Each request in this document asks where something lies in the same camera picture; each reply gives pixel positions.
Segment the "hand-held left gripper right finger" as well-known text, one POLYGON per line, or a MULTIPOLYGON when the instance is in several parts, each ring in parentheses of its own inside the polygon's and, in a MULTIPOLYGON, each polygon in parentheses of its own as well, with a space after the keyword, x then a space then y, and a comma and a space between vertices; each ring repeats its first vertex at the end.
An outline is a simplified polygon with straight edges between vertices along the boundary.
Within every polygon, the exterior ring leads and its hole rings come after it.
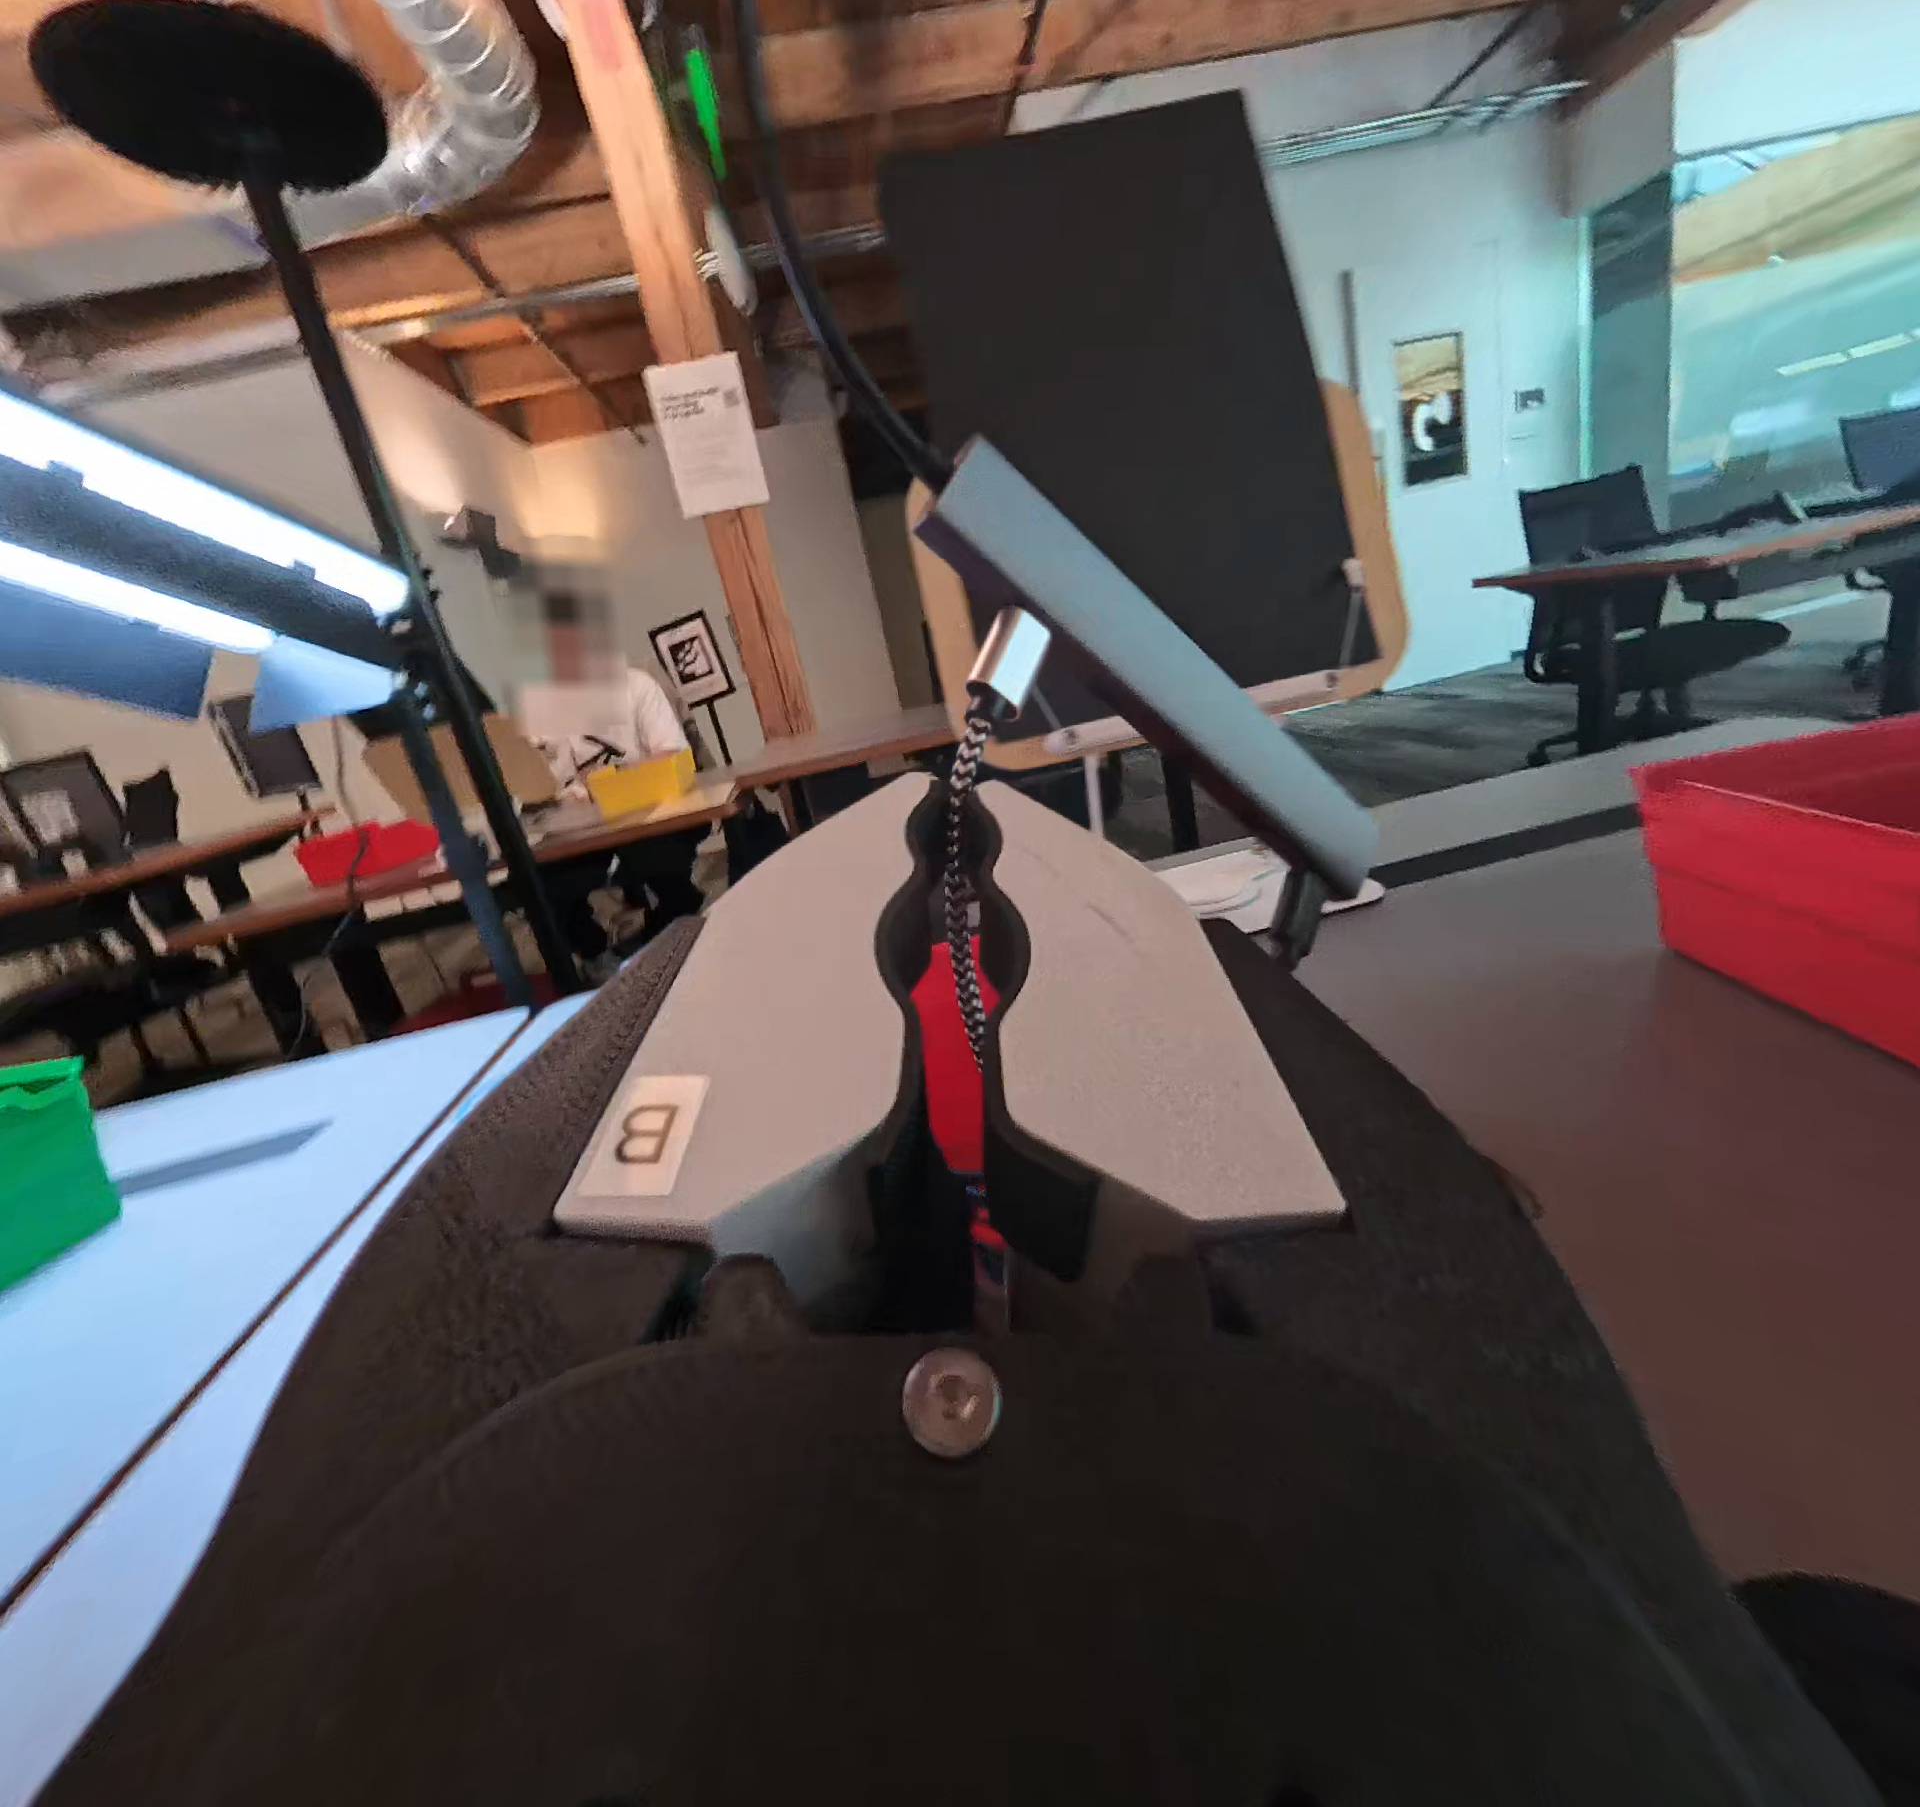
POLYGON ((971 888, 982 1182, 1014 1314, 1098 1314, 1147 1260, 1343 1226, 1220 950, 1159 876, 991 784, 971 888))

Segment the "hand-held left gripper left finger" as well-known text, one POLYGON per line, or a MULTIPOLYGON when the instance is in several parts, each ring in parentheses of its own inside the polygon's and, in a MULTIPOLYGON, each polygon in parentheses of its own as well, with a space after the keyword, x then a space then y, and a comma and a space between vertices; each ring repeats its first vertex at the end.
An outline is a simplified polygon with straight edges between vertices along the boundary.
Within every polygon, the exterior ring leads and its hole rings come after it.
POLYGON ((768 1260, 826 1326, 968 1328, 912 1002, 945 820, 945 788, 901 774, 707 910, 558 1196, 564 1238, 768 1260))

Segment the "grey usb hub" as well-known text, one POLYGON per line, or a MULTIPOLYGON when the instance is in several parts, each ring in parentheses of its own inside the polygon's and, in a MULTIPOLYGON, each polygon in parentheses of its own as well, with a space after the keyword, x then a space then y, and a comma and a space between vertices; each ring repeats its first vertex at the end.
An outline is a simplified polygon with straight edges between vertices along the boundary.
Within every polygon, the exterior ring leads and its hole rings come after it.
POLYGON ((1359 896, 1379 844, 1371 814, 994 447, 971 439, 928 509, 918 536, 971 590, 1045 626, 1049 652, 1139 738, 1185 754, 1292 870, 1331 900, 1359 896))

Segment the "red storage bin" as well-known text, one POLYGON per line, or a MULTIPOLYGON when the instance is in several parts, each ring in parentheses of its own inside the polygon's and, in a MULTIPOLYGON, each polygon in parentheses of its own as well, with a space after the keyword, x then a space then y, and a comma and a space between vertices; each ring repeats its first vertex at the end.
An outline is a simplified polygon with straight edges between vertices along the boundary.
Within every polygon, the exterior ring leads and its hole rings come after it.
POLYGON ((1629 770, 1667 952, 1917 1064, 1917 716, 1629 770))

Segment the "wooden work desk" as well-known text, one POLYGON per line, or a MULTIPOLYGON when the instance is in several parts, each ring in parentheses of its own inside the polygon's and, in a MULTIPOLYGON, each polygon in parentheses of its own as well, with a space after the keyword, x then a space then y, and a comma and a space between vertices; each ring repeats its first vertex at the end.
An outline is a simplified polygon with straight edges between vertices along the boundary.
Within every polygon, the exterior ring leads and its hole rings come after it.
MULTIPOLYGON (((732 778, 710 774, 697 778, 681 798, 646 812, 612 822, 599 820, 594 812, 578 814, 576 822, 559 832, 540 834, 531 842, 531 856, 540 866, 548 866, 607 854, 654 836, 704 830, 732 812, 736 798, 738 786, 732 778)), ((61 908, 94 908, 155 882, 195 878, 207 866, 250 860, 253 850, 276 852, 288 846, 299 830, 297 816, 265 820, 225 836, 141 852, 132 860, 94 868, 63 882, 17 890, 3 896, 1 922, 3 926, 28 920, 39 922, 61 908)), ((247 908, 225 910, 215 918, 197 920, 180 930, 163 930, 159 942, 172 952, 182 952, 219 942, 252 940, 328 916, 346 916, 370 904, 441 888, 452 878, 452 872, 437 858, 413 860, 374 878, 355 876, 344 884, 306 886, 263 902, 252 902, 247 908)))

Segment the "yellow storage bin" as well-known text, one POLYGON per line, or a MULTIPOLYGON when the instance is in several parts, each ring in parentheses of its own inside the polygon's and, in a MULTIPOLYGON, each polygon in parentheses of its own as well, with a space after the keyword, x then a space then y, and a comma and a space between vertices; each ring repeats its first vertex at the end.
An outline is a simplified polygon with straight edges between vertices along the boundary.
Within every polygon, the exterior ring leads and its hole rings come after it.
POLYGON ((583 776, 588 798, 607 824, 669 808, 694 790, 697 770, 691 754, 691 750, 679 748, 669 754, 643 756, 635 762, 594 768, 583 776))

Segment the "small red bin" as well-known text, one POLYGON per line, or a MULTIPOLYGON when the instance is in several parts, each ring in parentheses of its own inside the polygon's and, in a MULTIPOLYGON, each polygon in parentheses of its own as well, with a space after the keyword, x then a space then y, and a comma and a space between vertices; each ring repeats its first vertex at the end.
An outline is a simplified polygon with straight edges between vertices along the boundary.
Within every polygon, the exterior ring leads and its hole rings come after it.
POLYGON ((407 818, 360 822, 293 844, 293 860, 315 890, 367 882, 435 860, 437 854, 435 830, 407 818))

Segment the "black computer monitor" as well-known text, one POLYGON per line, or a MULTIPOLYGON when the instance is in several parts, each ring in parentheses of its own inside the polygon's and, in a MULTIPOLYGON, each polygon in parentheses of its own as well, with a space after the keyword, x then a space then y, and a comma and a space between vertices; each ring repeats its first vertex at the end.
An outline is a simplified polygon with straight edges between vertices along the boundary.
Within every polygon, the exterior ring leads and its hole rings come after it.
POLYGON ((3 804, 44 856, 81 854, 89 864, 127 856, 127 816, 88 750, 1 768, 3 804))
POLYGON ((303 806, 324 788, 306 742, 296 728, 253 732, 252 708, 250 694, 211 700, 205 720, 214 738, 252 800, 293 798, 303 806))

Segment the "white paper notice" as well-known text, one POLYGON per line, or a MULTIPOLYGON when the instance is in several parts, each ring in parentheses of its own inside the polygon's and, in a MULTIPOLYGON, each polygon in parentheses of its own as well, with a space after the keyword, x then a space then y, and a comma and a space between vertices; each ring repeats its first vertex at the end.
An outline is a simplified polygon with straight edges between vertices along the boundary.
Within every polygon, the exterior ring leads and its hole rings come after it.
POLYGON ((640 381, 681 517, 764 509, 769 487, 738 357, 649 365, 640 381))

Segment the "black desk chair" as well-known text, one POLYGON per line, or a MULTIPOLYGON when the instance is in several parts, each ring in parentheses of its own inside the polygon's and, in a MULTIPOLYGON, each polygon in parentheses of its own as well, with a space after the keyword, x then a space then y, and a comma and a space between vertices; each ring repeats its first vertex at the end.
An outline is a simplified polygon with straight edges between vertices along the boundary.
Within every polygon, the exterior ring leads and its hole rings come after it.
MULTIPOLYGON (((1906 407, 1839 421, 1839 447, 1854 489, 1876 507, 1917 503, 1917 409, 1906 407)), ((1886 638, 1861 646, 1844 662, 1846 680, 1863 690, 1883 676, 1889 640, 1899 618, 1887 610, 1886 638)))
MULTIPOLYGON (((1531 568, 1594 564, 1662 540, 1640 467, 1518 499, 1531 568)), ((1525 764, 1545 766, 1556 748, 1596 754, 1618 740, 1652 740, 1702 726, 1692 686, 1783 650, 1788 626, 1774 620, 1665 622, 1670 576, 1540 590, 1521 650, 1535 686, 1569 686, 1575 724, 1535 744, 1525 764)))

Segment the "green plastic box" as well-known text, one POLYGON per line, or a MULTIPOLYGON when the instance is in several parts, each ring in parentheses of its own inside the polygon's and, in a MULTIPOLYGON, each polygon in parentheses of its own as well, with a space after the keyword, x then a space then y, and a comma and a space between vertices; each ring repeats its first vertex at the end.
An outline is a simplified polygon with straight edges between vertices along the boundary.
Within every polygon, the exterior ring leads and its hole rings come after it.
POLYGON ((1 1292, 122 1218, 79 1056, 1 1070, 1 1292))

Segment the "green lit tube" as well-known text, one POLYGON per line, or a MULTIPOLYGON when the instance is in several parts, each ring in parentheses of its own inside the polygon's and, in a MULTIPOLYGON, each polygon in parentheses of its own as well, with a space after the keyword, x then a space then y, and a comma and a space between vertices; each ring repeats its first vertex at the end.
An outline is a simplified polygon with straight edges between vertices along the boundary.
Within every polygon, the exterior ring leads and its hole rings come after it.
POLYGON ((713 81, 712 57, 697 37, 688 37, 684 55, 684 99, 691 117, 700 153, 715 185, 724 185, 730 175, 727 151, 724 141, 721 111, 713 81))

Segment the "black round foam disc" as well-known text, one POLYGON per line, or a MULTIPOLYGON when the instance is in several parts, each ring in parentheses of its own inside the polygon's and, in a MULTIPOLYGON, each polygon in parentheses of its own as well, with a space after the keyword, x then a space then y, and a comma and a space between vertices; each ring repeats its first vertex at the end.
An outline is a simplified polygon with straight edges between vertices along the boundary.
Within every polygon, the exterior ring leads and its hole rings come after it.
POLYGON ((26 55, 63 127, 165 181, 337 193, 388 157, 370 81, 250 5, 77 0, 33 27, 26 55))

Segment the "wooden support post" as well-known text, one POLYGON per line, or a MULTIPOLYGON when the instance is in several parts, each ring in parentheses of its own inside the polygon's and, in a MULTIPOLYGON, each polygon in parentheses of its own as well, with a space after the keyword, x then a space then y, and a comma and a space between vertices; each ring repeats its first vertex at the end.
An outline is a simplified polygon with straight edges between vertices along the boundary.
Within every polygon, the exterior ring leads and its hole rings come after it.
MULTIPOLYGON (((626 237, 654 365, 718 353, 724 335, 701 275, 694 209, 673 129, 626 0, 555 0, 573 85, 626 237)), ((779 588, 764 509, 704 523, 761 734, 816 726, 799 646, 779 588)))

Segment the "silver flexible air duct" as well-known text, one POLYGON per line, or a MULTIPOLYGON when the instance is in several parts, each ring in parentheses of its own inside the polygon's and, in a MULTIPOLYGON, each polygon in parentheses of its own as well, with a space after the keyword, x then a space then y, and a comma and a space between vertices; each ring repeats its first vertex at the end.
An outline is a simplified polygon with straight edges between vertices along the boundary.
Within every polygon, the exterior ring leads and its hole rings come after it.
POLYGON ((536 65, 503 0, 374 3, 424 83, 360 183, 299 201, 308 245, 466 207, 520 163, 540 127, 536 65))

